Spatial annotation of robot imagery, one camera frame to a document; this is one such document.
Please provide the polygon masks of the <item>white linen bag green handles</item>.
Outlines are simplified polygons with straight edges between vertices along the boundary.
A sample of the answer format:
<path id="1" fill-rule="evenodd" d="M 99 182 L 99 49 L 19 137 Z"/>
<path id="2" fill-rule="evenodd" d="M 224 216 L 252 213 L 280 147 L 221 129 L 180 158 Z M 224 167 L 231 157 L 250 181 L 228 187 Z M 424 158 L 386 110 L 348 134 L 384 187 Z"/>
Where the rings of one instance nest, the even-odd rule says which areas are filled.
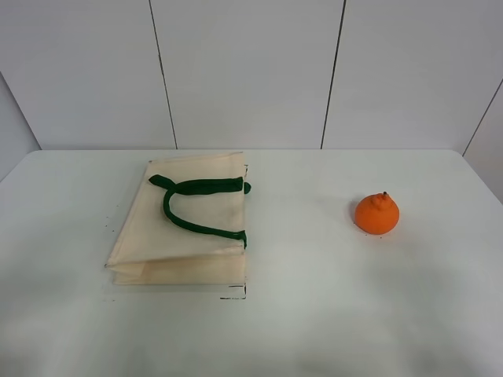
<path id="1" fill-rule="evenodd" d="M 105 266 L 115 284 L 245 283 L 241 152 L 151 160 Z"/>

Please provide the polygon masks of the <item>orange with knobbed top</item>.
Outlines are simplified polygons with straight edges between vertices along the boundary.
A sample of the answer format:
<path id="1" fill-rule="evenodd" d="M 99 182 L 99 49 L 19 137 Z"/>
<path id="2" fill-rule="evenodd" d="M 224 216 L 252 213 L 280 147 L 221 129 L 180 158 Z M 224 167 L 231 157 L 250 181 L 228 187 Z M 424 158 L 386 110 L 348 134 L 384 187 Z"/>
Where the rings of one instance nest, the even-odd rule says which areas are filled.
<path id="1" fill-rule="evenodd" d="M 354 223 L 364 232 L 383 235 L 390 232 L 399 221 L 398 205 L 387 192 L 362 199 L 354 210 Z"/>

